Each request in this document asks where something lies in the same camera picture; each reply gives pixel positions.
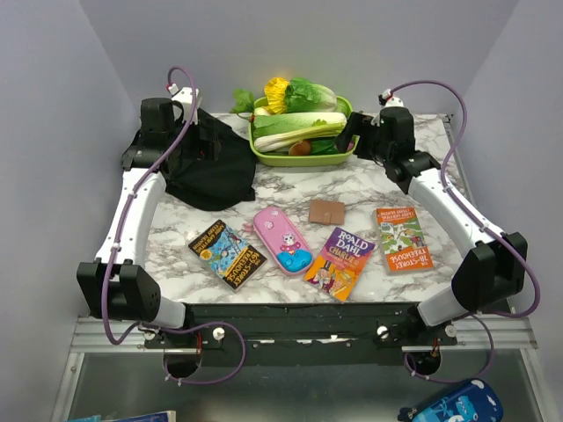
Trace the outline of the black student backpack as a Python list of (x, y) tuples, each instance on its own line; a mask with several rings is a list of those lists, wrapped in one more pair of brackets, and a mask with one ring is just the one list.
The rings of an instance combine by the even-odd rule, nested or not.
[[(198, 110), (198, 118), (200, 114), (212, 116), (202, 109)], [(256, 200), (252, 183), (257, 158), (250, 143), (226, 123), (220, 121), (218, 126), (219, 157), (195, 160), (188, 156), (187, 149), (196, 145), (199, 134), (197, 125), (193, 125), (180, 145), (181, 161), (166, 181), (167, 193), (203, 211), (223, 211), (240, 202)]]

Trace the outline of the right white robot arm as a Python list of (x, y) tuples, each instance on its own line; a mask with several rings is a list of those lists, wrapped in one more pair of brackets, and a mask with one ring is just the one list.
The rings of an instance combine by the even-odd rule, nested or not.
[(375, 117), (351, 113), (336, 138), (338, 149), (356, 139), (355, 154), (384, 167), (387, 178), (418, 201), (446, 231), (463, 261), (448, 287), (420, 302), (405, 322), (417, 345), (436, 326), (520, 293), (527, 242), (490, 223), (442, 177), (441, 165), (416, 147), (414, 120), (403, 106), (386, 106)]

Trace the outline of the brown leather wallet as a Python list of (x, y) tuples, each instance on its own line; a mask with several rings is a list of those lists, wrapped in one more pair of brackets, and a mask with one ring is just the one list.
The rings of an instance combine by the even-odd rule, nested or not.
[(311, 200), (309, 222), (342, 225), (345, 222), (345, 204), (333, 200)]

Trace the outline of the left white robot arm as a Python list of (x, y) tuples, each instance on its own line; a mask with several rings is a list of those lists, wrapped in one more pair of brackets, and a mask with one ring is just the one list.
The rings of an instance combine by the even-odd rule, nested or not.
[(167, 182), (182, 166), (216, 159), (220, 120), (170, 98), (146, 98), (141, 125), (121, 157), (121, 196), (104, 243), (93, 261), (77, 268), (91, 314), (104, 323), (126, 320), (165, 328), (176, 347), (194, 340), (187, 307), (164, 297), (144, 269), (146, 243)]

